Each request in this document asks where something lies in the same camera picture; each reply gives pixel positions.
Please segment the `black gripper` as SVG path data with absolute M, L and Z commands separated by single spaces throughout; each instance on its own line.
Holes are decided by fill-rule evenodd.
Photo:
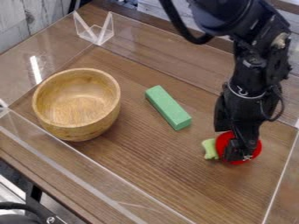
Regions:
M 228 140 L 223 158 L 228 162 L 245 162 L 252 159 L 259 139 L 259 127 L 264 121 L 275 121 L 276 105 L 281 101 L 281 87 L 271 86 L 261 95 L 248 97 L 236 93 L 225 83 L 213 109 L 213 129 L 216 132 L 233 130 L 237 139 Z

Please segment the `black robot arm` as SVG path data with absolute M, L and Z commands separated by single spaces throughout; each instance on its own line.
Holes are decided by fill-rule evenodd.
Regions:
M 261 151 L 260 126 L 275 121 L 285 110 L 281 81 L 292 70 L 289 24 L 265 0 L 185 0 L 195 24 L 204 32 L 196 37 L 173 1 L 159 2 L 177 32 L 195 45 L 217 36 L 232 40 L 235 68 L 221 86 L 213 128 L 220 133 L 220 159 L 244 163 Z

